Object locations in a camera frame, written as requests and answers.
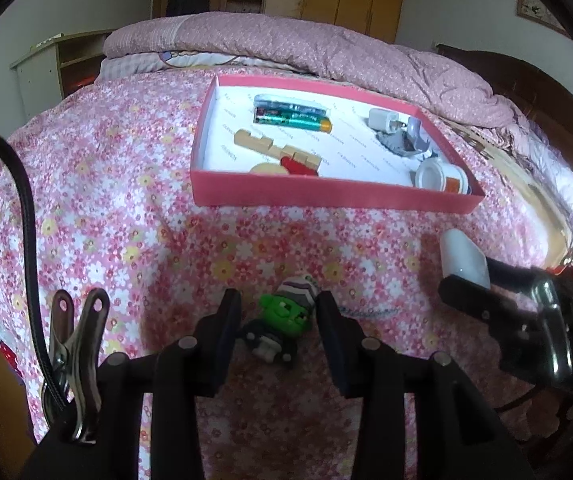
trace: flower pattern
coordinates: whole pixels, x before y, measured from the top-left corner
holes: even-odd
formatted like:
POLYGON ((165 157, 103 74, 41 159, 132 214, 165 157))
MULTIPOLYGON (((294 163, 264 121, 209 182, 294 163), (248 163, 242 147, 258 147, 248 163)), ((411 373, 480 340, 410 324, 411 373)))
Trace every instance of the flower pattern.
MULTIPOLYGON (((59 288, 79 316, 102 286, 111 311, 103 360, 161 350, 192 333, 227 287, 243 294, 244 317, 261 294, 303 270, 333 292, 365 333, 399 351, 449 352, 491 405, 528 385, 500 372, 486 327, 439 301, 439 235, 457 227, 489 256, 538 265, 547 251, 539 221, 489 162, 426 112, 486 192, 469 215, 294 207, 197 207, 189 158, 198 114, 217 73, 253 68, 169 70, 86 87, 33 118, 10 142, 31 180, 38 227, 39 291, 47 305, 59 288)), ((0 325, 11 334, 36 436, 47 431, 42 377, 30 339, 23 277, 20 202, 0 163, 0 325)), ((351 474, 360 403, 331 383, 317 329, 303 337, 300 361, 285 371, 236 344, 228 381, 215 399, 198 399, 207 478, 340 479, 351 474)), ((150 474, 151 400, 140 436, 140 477, 150 474)), ((524 412, 507 416, 528 433, 524 412)), ((407 434, 415 424, 407 399, 407 434)), ((415 440, 407 440, 414 475, 415 440)))

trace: green toy figure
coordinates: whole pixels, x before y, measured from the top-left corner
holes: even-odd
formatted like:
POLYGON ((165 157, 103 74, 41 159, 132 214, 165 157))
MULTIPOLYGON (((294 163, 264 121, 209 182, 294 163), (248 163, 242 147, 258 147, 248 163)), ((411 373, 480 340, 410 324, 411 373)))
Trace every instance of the green toy figure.
POLYGON ((308 274, 284 280, 275 294, 260 298, 262 318, 248 322, 240 337, 252 354, 269 364, 291 368, 297 354, 295 340, 311 328, 315 298, 320 290, 308 274))

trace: green toy head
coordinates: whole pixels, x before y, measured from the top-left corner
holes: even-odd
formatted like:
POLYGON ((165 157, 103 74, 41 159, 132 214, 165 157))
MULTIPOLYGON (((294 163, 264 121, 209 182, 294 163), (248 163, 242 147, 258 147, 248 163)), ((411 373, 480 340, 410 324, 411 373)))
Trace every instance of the green toy head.
POLYGON ((289 298, 263 294, 260 306, 265 322, 286 336, 296 338, 311 328, 309 311, 289 298))

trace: pink box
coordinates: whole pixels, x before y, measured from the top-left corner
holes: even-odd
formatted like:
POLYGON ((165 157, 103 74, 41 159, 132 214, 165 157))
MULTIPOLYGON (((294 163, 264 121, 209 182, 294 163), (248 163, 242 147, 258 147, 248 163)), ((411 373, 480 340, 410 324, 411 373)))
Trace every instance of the pink box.
POLYGON ((467 214, 484 198, 484 191, 471 170, 449 144, 438 128, 418 107, 367 90, 338 84, 269 75, 220 75, 214 78, 206 93, 199 115, 191 154, 193 199, 199 206, 302 206, 380 208, 436 211, 467 214), (208 131, 213 96, 222 86, 266 87, 326 94, 364 102, 409 114, 422 121, 443 155, 465 170, 471 194, 439 192, 416 187, 375 184, 356 180, 340 180, 301 175, 263 175, 232 171, 208 171, 198 168, 197 160, 202 135, 208 131))

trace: wooden headboard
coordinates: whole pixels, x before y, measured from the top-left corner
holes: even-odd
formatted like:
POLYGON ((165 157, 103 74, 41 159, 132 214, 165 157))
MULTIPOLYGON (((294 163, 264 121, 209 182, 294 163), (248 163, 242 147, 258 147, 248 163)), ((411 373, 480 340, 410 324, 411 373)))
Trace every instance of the wooden headboard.
POLYGON ((573 169, 573 95, 539 68, 505 54, 438 44, 438 54, 479 74, 547 134, 573 169))

